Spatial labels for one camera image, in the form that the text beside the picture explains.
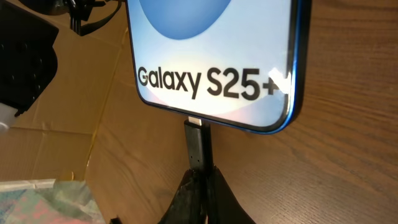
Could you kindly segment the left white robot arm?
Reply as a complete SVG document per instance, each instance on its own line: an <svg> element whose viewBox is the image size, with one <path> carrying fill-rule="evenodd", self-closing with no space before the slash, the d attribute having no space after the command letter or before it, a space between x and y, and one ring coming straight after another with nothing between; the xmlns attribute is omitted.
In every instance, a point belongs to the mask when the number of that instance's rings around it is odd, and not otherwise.
<svg viewBox="0 0 398 224"><path fill-rule="evenodd" d="M55 77L58 60L53 45L59 29L41 15L70 16L70 29L88 35L115 15L89 22L97 0L23 0L23 7L1 1L1 132L28 111Z"/></svg>

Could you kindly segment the blue Galaxy smartphone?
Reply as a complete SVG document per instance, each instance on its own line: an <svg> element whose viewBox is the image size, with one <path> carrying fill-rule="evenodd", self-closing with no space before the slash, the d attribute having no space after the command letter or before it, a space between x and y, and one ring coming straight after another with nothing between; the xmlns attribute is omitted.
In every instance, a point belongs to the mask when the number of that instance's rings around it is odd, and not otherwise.
<svg viewBox="0 0 398 224"><path fill-rule="evenodd" d="M311 0L127 0L147 105L260 134L303 104Z"/></svg>

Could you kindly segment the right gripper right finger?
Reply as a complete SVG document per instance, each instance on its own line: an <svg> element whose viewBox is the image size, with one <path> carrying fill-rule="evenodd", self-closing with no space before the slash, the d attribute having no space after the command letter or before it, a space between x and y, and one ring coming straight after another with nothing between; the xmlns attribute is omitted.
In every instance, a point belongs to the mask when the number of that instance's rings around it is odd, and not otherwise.
<svg viewBox="0 0 398 224"><path fill-rule="evenodd" d="M255 224L216 166L206 179L206 212L209 224Z"/></svg>

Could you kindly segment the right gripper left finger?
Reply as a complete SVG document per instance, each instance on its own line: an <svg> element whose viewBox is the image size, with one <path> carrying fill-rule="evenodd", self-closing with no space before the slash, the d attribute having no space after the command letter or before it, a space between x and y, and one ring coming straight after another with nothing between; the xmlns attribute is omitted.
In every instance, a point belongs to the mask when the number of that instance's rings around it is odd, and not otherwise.
<svg viewBox="0 0 398 224"><path fill-rule="evenodd" d="M170 206L159 224L204 224L206 212L202 206L201 182L194 170L187 170Z"/></svg>

